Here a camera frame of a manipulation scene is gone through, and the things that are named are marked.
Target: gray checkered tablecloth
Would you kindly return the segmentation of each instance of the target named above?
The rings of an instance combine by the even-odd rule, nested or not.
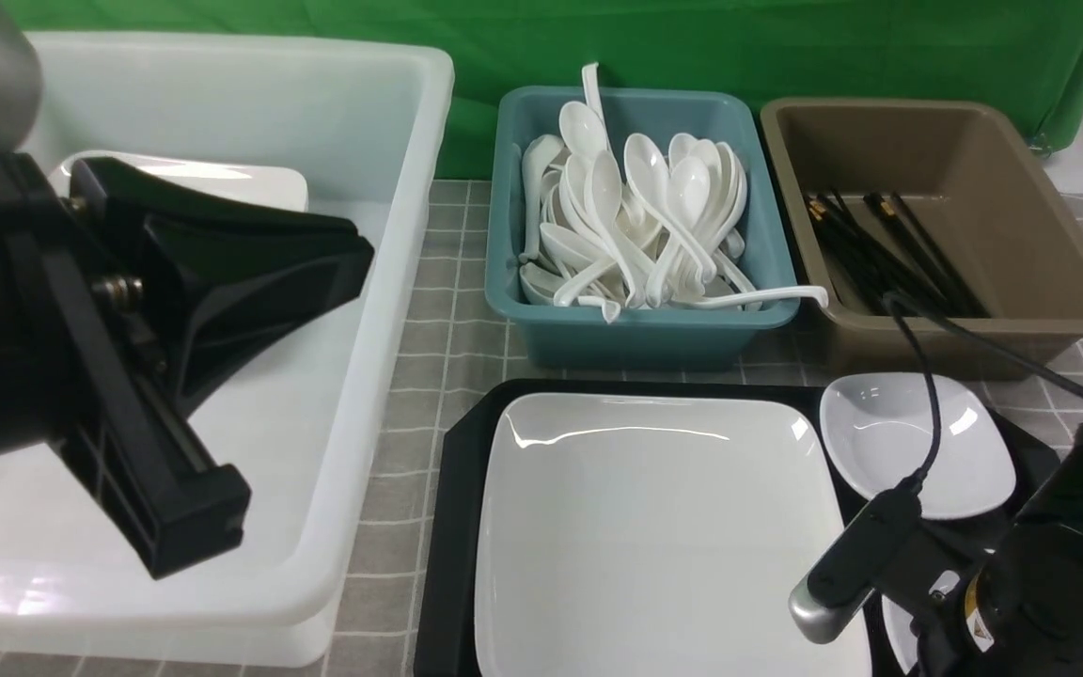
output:
[[[641,374],[546,372],[531,365],[514,327],[482,292],[490,185],[438,182],[429,231],[392,377],[357,543],[331,649],[298,669],[0,654],[0,677],[400,677],[412,674],[417,613],[429,559],[440,441],[491,387],[509,378],[761,382],[824,386],[815,335],[794,324],[759,335],[730,372]],[[1083,226],[1083,196],[1067,201]],[[1052,364],[1083,382],[1083,341]],[[1064,452],[1083,402],[1036,378],[973,382],[1002,415]]]

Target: small white dish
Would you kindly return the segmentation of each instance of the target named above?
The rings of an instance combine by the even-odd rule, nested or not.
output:
[[[922,516],[960,519],[1006,500],[1018,477],[984,404],[962,382],[934,377],[942,443],[922,489]],[[822,395],[822,440],[838,474],[872,498],[914,472],[930,448],[930,403],[921,374],[856,374]]]
[[[540,393],[500,416],[475,567],[487,677],[870,677],[787,593],[843,530],[812,424],[745,400]]]
[[[225,166],[115,151],[84,151],[69,155],[48,175],[48,183],[57,196],[68,196],[69,170],[75,161],[84,158],[116,158],[169,183],[226,200],[274,207],[276,210],[309,209],[309,182],[292,168]]]

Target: black chopstick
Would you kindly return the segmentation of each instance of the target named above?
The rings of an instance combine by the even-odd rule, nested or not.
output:
[[[893,205],[897,205],[897,209],[901,211],[901,213],[905,214],[905,219],[908,220],[910,227],[914,229],[914,234],[918,236],[922,243],[924,243],[927,248],[929,248],[930,252],[934,253],[934,258],[936,258],[938,265],[942,268],[942,273],[949,275],[951,278],[951,285],[955,288],[955,291],[963,297],[968,311],[973,313],[973,317],[989,317],[989,312],[988,309],[984,308],[984,303],[980,303],[980,299],[975,295],[973,288],[968,287],[967,283],[964,282],[963,275],[958,274],[955,266],[951,264],[950,259],[942,253],[942,249],[938,248],[938,243],[936,243],[936,240],[930,237],[929,233],[925,231],[925,227],[922,226],[922,222],[918,218],[916,218],[914,210],[910,209],[910,206],[906,205],[905,200],[903,200],[897,192],[890,193],[890,196],[893,198]]]
[[[867,312],[877,314],[877,316],[878,314],[884,314],[885,310],[884,305],[880,304],[880,296],[884,295],[887,288],[884,282],[873,277],[875,269],[864,265],[863,261],[856,260],[853,250],[847,245],[838,243],[841,235],[834,227],[831,227],[830,224],[826,224],[825,219],[820,213],[809,209],[809,219],[813,222],[813,232],[817,234],[817,239],[824,245],[825,256],[837,261],[838,270],[850,279],[854,295],[867,308]],[[841,297],[838,292],[838,283],[835,279],[831,279],[831,283],[834,284],[834,295]]]
[[[893,243],[910,257],[910,260],[914,261],[914,264],[922,271],[925,278],[927,278],[927,282],[941,292],[942,300],[944,300],[941,308],[944,309],[944,313],[951,317],[966,314],[967,309],[964,308],[963,300],[958,299],[958,292],[951,287],[950,279],[947,279],[947,275],[942,274],[941,270],[938,270],[936,262],[925,252],[925,249],[922,248],[922,245],[918,244],[914,235],[910,234],[909,229],[905,227],[905,224],[897,216],[897,210],[893,209],[893,206],[886,203],[885,197],[880,193],[867,193],[866,196],[863,196],[863,201],[867,205],[867,209],[872,210],[872,213],[879,220],[880,225],[885,227],[885,232],[893,239]]]
[[[889,252],[870,232],[859,226],[854,214],[841,207],[834,205],[828,197],[818,194],[817,201],[822,205],[826,213],[833,218],[833,223],[844,234],[847,243],[854,249],[859,249],[861,258],[869,262],[869,265],[879,271],[880,277],[887,282],[887,288],[901,288],[908,296],[914,297],[919,303],[928,303],[931,308],[941,309],[945,305],[944,298],[936,291],[928,282],[924,282],[914,270]]]

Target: white square plate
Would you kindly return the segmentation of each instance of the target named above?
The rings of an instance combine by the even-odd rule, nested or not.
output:
[[[487,677],[867,677],[787,595],[841,532],[815,430],[779,403],[540,393],[491,450],[475,573]]]

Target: yellow warning label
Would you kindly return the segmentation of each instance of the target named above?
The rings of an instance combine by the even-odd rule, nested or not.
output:
[[[970,583],[967,583],[967,590],[964,593],[964,617],[967,630],[973,635],[973,643],[979,648],[980,652],[987,652],[993,648],[993,634],[989,633],[988,625],[984,625],[984,617],[980,615],[980,600],[976,596],[976,587],[980,584],[980,574],[974,575]]]

